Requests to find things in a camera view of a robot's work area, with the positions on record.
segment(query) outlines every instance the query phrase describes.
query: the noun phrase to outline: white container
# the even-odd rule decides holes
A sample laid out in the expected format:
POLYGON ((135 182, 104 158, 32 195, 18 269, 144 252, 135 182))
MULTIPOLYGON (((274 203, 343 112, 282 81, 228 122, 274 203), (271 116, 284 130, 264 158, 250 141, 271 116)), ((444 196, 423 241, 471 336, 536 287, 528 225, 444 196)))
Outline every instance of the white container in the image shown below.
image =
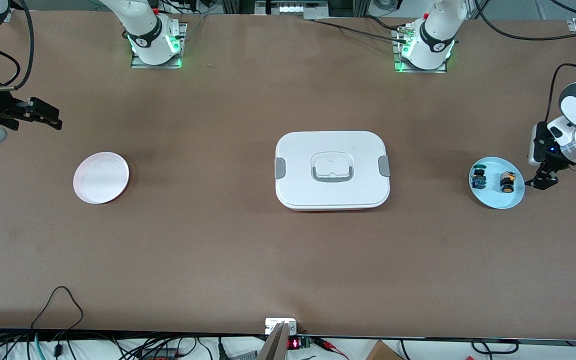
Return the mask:
POLYGON ((292 210, 379 207, 390 175, 386 146, 369 131, 290 132, 275 150, 275 191, 292 210))

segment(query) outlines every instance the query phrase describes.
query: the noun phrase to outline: brown table surface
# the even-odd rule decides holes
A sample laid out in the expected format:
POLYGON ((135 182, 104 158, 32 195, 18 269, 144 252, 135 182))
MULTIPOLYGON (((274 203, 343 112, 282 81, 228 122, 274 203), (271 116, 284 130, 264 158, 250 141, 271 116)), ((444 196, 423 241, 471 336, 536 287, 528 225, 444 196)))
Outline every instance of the brown table surface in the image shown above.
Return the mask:
MULTIPOLYGON (((64 125, 22 123, 0 144, 0 327, 28 327, 66 285, 88 329, 259 333, 288 316, 328 335, 576 339, 576 173, 510 210, 483 207, 467 182, 488 156, 533 176, 531 127, 554 69, 576 62, 576 38, 518 41, 466 21, 449 73, 409 74, 394 71, 388 41, 215 15, 189 37, 183 68, 135 70, 112 13, 32 18, 34 67, 16 95, 55 105, 64 125), (384 205, 279 203, 275 144, 315 130, 383 139, 384 205), (119 199, 89 205, 73 173, 99 151, 124 156, 132 178, 119 199)), ((567 34, 562 21, 499 23, 567 34)), ((27 39, 16 12, 0 49, 26 59, 27 39)), ((10 73, 0 57, 0 80, 10 73)), ((562 70, 555 96, 575 80, 562 70)), ((62 293, 38 325, 76 317, 62 293)))

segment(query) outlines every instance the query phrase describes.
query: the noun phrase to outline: plate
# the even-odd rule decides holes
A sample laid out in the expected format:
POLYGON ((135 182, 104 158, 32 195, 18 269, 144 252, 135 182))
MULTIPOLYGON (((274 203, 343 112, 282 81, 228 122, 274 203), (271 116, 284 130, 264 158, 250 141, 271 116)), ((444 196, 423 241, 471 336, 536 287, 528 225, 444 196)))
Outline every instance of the plate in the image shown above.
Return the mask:
POLYGON ((85 159, 75 171, 75 194, 89 204, 103 204, 126 189, 130 171, 123 157, 114 152, 98 152, 85 159))
POLYGON ((483 159, 477 160, 477 162, 470 167, 468 186, 475 198, 487 207, 494 209, 510 209, 516 206, 524 198, 524 192, 526 192, 524 177, 517 167, 511 164, 508 160, 494 156, 484 157, 483 159), (484 176, 486 176, 486 187, 483 189, 475 189, 471 183, 473 173, 475 172, 474 166, 478 165, 486 166, 484 173, 484 176), (499 184, 501 174, 506 171, 511 171, 516 175, 514 180, 514 191, 511 193, 501 191, 501 185, 499 184))

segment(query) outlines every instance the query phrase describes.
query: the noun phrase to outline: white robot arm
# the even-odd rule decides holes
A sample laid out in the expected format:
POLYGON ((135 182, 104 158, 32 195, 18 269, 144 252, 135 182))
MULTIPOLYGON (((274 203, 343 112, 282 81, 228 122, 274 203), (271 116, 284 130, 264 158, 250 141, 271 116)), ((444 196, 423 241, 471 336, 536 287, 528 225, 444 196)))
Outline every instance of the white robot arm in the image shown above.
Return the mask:
POLYGON ((179 20, 155 14, 142 0, 100 0, 119 18, 132 50, 142 62, 157 66, 181 50, 179 20))
POLYGON ((412 29, 404 35, 407 41, 402 57, 419 69, 439 68, 455 45, 455 35, 468 17, 466 0, 432 0, 428 16, 406 25, 412 29))
POLYGON ((576 82, 566 86, 558 105, 563 116, 532 128, 528 163, 539 166, 526 185, 545 190, 559 182, 555 173, 576 165, 576 82))

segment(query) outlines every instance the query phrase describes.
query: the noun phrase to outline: small object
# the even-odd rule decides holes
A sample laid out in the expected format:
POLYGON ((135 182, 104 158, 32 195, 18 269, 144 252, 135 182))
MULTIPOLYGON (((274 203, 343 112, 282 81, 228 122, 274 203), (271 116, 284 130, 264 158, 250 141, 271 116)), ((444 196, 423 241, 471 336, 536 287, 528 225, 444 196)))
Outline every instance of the small object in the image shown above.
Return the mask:
POLYGON ((52 351, 52 356, 59 358, 64 353, 64 347, 62 344, 56 344, 54 350, 52 351))
POLYGON ((506 171, 505 173, 502 173, 501 180, 499 180, 499 186, 501 187, 501 191, 503 191, 506 194, 514 192, 516 177, 517 176, 512 171, 506 171))
POLYGON ((471 177, 471 185, 473 189, 486 189, 486 165, 476 164, 472 167, 475 169, 471 177))
POLYGON ((123 157, 98 152, 85 159, 75 171, 75 194, 89 204, 103 204, 117 198, 128 185, 130 171, 123 157))
POLYGON ((522 174, 516 166, 500 157, 484 157, 483 159, 477 160, 471 167, 470 173, 468 174, 469 185, 471 185, 475 171, 481 169, 481 167, 478 166, 486 166, 486 177, 493 179, 493 181, 487 182, 484 189, 475 189, 473 186, 470 187, 470 191, 472 191, 477 200, 493 209, 510 209, 521 202, 526 192, 526 185, 524 184, 522 174), (507 172, 512 173, 514 176, 514 183, 512 185, 514 191, 511 193, 503 191, 501 182, 497 182, 496 180, 501 180, 502 175, 507 172))
POLYGON ((390 175, 386 146, 369 131, 290 132, 275 150, 275 192, 292 210, 379 207, 391 192, 390 175))

